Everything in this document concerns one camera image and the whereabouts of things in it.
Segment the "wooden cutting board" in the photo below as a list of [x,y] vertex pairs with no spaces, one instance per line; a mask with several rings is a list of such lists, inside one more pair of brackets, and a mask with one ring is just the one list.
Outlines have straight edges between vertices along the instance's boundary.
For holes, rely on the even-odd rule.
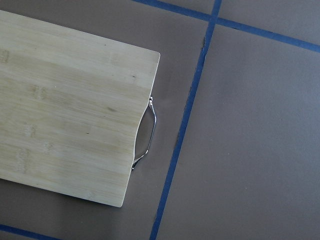
[[0,177],[120,208],[160,53],[0,13]]

